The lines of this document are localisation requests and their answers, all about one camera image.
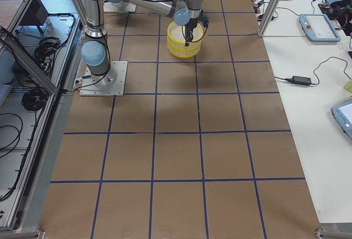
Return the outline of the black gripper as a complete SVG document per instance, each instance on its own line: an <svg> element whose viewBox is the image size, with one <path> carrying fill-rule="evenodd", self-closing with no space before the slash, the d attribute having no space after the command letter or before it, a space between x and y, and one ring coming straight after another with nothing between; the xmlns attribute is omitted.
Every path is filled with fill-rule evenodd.
<svg viewBox="0 0 352 239"><path fill-rule="evenodd" d="M201 23L204 28L208 28L209 18L204 14L200 14L197 18L190 18L189 22L185 25L185 46L188 47L193 40L193 29L197 24Z"/></svg>

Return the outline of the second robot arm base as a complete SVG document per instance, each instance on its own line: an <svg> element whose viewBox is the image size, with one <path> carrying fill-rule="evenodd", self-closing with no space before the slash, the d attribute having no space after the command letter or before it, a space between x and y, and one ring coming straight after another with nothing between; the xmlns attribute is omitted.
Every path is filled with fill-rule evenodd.
<svg viewBox="0 0 352 239"><path fill-rule="evenodd" d="M136 5L123 0L104 0L103 10L105 13L134 13Z"/></svg>

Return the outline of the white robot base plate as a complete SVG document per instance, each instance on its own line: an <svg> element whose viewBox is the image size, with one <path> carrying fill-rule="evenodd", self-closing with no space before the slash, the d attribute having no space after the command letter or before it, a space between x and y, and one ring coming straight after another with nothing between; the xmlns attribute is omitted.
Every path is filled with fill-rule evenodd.
<svg viewBox="0 0 352 239"><path fill-rule="evenodd" d="M86 67L85 75L90 77L83 80L80 96L123 96L127 68L127 61L112 61L109 72L101 80L102 77L92 75Z"/></svg>

